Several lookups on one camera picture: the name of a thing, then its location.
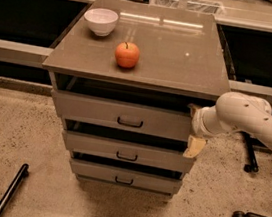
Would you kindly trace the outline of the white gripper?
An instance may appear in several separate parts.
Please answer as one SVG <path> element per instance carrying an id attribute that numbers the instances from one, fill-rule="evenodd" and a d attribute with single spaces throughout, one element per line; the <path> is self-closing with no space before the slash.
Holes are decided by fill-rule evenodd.
<path id="1" fill-rule="evenodd" d="M 184 157 L 194 158 L 199 155 L 203 147 L 206 145 L 206 139 L 211 138 L 212 135 L 207 127 L 204 125 L 205 122 L 203 117 L 208 114 L 212 109 L 208 107 L 201 108 L 199 105 L 190 103 L 188 105 L 192 118 L 192 131 L 194 136 L 188 138 L 187 148 L 183 153 Z"/>

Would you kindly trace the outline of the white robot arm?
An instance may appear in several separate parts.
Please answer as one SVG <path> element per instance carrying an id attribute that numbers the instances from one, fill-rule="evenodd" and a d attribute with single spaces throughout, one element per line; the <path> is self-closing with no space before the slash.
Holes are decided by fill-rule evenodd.
<path id="1" fill-rule="evenodd" d="M 183 155 L 199 155 L 206 141 L 218 134 L 246 132 L 272 151 L 272 108 L 262 98 L 238 92 L 227 92 L 217 99 L 215 106 L 191 104 L 191 130 Z"/>

